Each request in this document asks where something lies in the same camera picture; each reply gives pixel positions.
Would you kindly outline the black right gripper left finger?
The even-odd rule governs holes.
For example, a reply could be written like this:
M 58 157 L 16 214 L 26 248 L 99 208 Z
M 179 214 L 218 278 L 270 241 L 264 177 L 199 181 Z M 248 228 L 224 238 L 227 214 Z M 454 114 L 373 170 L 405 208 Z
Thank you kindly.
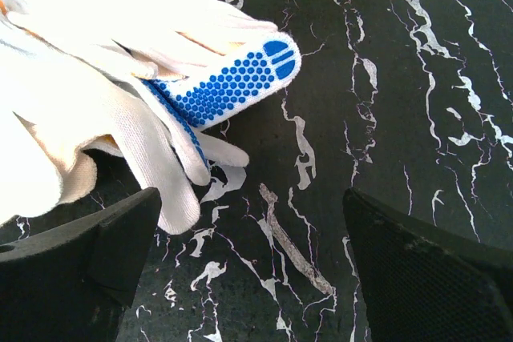
M 149 187 L 1 246 L 3 341 L 114 341 L 160 217 Z

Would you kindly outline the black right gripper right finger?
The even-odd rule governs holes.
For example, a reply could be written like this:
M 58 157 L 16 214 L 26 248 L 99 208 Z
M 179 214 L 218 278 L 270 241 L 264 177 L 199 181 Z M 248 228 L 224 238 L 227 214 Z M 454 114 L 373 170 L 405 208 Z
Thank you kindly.
M 510 341 L 512 253 L 350 188 L 345 225 L 374 341 Z

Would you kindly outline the blue dotted white glove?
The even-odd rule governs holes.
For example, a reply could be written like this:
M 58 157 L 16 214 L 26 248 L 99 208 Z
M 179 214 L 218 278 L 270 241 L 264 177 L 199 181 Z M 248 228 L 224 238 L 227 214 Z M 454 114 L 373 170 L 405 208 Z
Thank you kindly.
M 204 135 L 204 130 L 286 88 L 300 68 L 296 42 L 289 34 L 275 32 L 244 44 L 184 80 L 140 79 L 136 90 L 161 121 L 160 138 L 151 148 L 154 163 L 183 169 L 198 184 L 206 182 L 210 160 L 247 166 L 244 151 Z
M 141 83 L 129 92 L 85 62 L 1 21 L 1 211 L 34 218 L 95 187 L 99 149 L 123 157 L 142 188 L 160 192 L 171 235 L 200 218 L 194 186 L 210 162 L 245 167 L 248 155 L 179 121 Z

